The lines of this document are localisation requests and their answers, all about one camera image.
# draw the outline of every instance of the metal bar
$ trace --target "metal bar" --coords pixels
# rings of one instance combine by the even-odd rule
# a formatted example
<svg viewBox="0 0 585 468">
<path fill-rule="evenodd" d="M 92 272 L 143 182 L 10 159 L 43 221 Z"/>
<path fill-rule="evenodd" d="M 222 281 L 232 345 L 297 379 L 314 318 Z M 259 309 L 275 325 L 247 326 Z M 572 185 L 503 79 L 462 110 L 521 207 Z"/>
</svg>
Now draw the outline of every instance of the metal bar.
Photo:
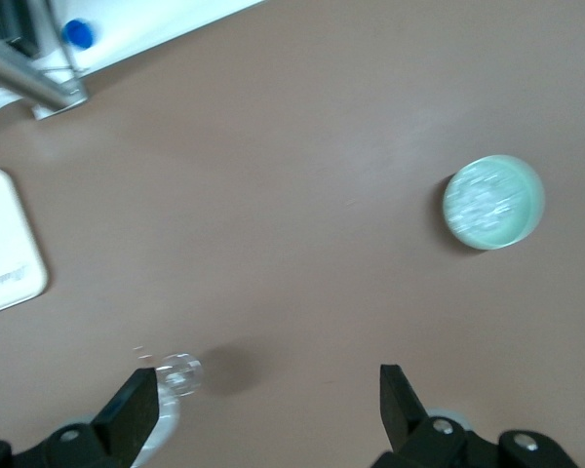
<svg viewBox="0 0 585 468">
<path fill-rule="evenodd" d="M 0 41 L 0 86 L 52 110 L 63 110 L 87 100 L 78 82 L 57 83 L 32 67 L 26 57 Z"/>
</svg>

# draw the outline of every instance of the brown table surface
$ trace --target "brown table surface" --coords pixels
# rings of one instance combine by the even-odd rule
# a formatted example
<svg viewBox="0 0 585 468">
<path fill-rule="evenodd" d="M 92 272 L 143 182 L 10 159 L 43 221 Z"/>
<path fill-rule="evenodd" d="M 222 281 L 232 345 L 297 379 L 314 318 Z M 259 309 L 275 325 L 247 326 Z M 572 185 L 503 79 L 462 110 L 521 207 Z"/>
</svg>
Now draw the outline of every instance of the brown table surface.
<svg viewBox="0 0 585 468">
<path fill-rule="evenodd" d="M 96 412 L 133 348 L 204 362 L 154 467 L 370 466 L 378 369 L 484 437 L 585 466 L 585 0 L 273 0 L 0 111 L 52 275 L 0 312 L 0 438 Z M 452 240 L 447 177 L 496 153 L 547 191 L 531 237 Z"/>
</svg>

